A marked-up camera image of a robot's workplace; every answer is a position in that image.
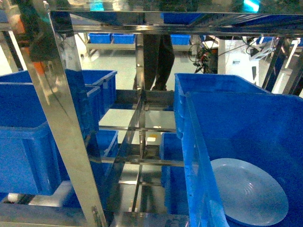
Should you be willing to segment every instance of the metal bar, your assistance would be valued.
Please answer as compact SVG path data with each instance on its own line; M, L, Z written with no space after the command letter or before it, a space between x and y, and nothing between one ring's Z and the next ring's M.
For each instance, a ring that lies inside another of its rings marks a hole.
M119 181L119 184L127 184L127 185L136 185L137 181ZM139 182L140 186L147 186L147 187L162 187L161 183L159 182Z
M302 78L303 78L303 52L300 53L298 61L294 66L293 71L289 77L289 80L284 88L283 94L292 94L299 96L303 88Z
M290 52L290 55L289 55L289 57L288 57L288 59L287 59L287 62L286 62L286 64L285 64L285 69L288 68L289 63L290 63L290 61L291 61L291 59L292 59L292 57L293 57L293 55L294 55L294 53L295 53L295 50L296 50L297 47L298 47L300 41L301 41L301 39L299 39L299 40L294 40L294 46L292 47L292 51Z
M90 50L130 50L134 51L135 44L86 44Z
M0 204L1 227L84 227L81 209Z
M117 158L114 157L101 157L101 158L91 158L92 162L96 163L114 163ZM175 160L157 160L157 159L143 159L143 158L131 158L131 157L120 157L118 159L120 162L132 165L143 165L143 166L177 166L184 167L183 161Z
M85 40L82 39L81 35L79 33L77 33L77 36L79 37L79 39L83 42L83 44L86 44Z
M0 43L12 72L24 70L8 31L0 33Z
M99 129L105 130L119 130L119 131L127 131L128 127L123 126L111 126L111 125L100 125ZM152 132L176 132L176 129L165 129L165 128L140 128L135 127L136 131L152 131Z
M85 45L89 42L89 35L87 33L83 33L84 35L84 42L85 42ZM90 54L90 49L86 46L86 52L88 54L88 56L92 56L92 54Z
M134 191L134 200L133 200L133 205L132 205L132 212L136 211L136 206L137 206L137 200L138 200L138 192L139 192L139 187L140 187L140 181L141 181L141 175L142 175L142 165L139 165L139 170L137 174L137 179L136 179L136 188Z
M103 26L103 25L74 25L75 32L108 32L108 33L136 33L136 34L194 34L194 35L215 35L215 36L260 36L268 35L275 37L300 38L303 35L302 29L285 28L245 28L245 27L203 27L183 25L124 25L124 26Z
M135 127L138 126L139 118L141 115L141 110L143 106L143 101L139 98L136 110L130 120L128 130L123 139L122 144L118 150L117 156L114 158L113 167L107 177L107 182L105 183L105 189L103 193L109 193L108 206L111 206L111 201L114 201L113 197L116 195L116 187L118 186L121 173L125 164L125 157L131 153L131 145L134 138ZM90 161L100 163L102 160L100 158L90 157Z
M267 74L264 79L262 87L267 91L272 91L276 80L278 78L279 72L282 68L286 56L289 54L290 42L286 38L280 38L278 44L276 45L276 50L274 52L273 58L269 65Z
M187 215L118 212L111 227L189 226ZM81 209L0 204L1 227L90 227Z
M85 44L90 50L129 50L136 49L135 44ZM174 51L188 51L191 45L173 45Z
M143 50L143 35L136 36L136 86L137 89L145 90L144 82L144 50Z
M61 13L59 17L53 17L53 27L47 2L29 0L17 3L11 6L10 0L5 0L6 14L87 224L100 227L102 223L106 227L86 149L89 138L93 137L93 120L87 114L89 101L69 14ZM57 33L56 29L62 26L65 33ZM57 39L61 38L64 43L57 43ZM64 65L63 52L68 56Z
M137 104L137 90L117 90L116 104ZM174 92L173 91L145 91L146 104L151 106L173 106Z

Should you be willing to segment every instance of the person's leg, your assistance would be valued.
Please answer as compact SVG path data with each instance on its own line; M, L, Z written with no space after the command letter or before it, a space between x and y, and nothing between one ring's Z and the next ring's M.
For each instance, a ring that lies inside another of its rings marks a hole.
M158 74L154 90L166 90L166 83L174 64L175 54L170 35L161 35Z
M151 89L157 75L160 40L161 35L143 35L145 90Z

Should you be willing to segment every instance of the white plastic plate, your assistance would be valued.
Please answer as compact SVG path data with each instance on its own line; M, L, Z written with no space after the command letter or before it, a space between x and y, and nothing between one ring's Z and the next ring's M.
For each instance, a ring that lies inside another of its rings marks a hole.
M227 218L246 226L271 226L288 212L279 183L259 167L233 158L211 162Z

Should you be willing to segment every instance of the metal post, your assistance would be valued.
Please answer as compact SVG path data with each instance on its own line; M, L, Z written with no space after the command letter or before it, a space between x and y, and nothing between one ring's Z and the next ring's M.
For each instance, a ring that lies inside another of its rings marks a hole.
M91 56L91 54L90 54L90 48L87 47L87 44L89 43L89 35L86 32L83 33L83 35L84 35L84 44L86 46L86 52L87 52L88 56L90 57Z
M283 94L300 95L303 88L303 52L300 53L298 61L293 68L289 80L284 88Z
M0 44L5 57L9 62L9 66L12 72L18 72L19 70L23 70L21 61L18 57L17 51L9 36L8 31L0 32Z
M136 37L136 78L137 89L145 90L143 34L137 34Z
M286 38L280 38L276 45L274 56L269 65L267 74L265 76L262 87L267 91L272 91L276 80L279 76L279 72L282 68L286 56L289 54L290 41Z
M93 137L92 116L84 87L71 20L65 13L54 18L47 2L4 1L6 14L20 47L49 126L67 168L89 227L107 227L86 146ZM56 33L61 25L65 32ZM63 66L60 50L68 41L69 53Z

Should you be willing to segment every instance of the steel beam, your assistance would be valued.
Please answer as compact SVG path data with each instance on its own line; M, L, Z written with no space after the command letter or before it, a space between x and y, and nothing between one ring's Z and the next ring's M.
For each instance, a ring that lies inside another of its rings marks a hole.
M0 204L1 227L90 227L81 209ZM186 215L118 212L111 227L187 227Z
M51 18L46 1L16 3L4 0L6 14L87 224L106 227L87 153L94 137L93 120L88 114L89 101L69 14ZM58 33L62 26L64 32Z
M283 94L299 96L303 88L303 52L300 53L297 63L284 88Z
M12 72L24 70L8 31L0 32L0 44Z
M264 83L262 85L262 87L267 91L271 92L274 88L284 60L289 54L290 43L291 42L288 39L280 38L278 44L276 45L276 50L269 65Z

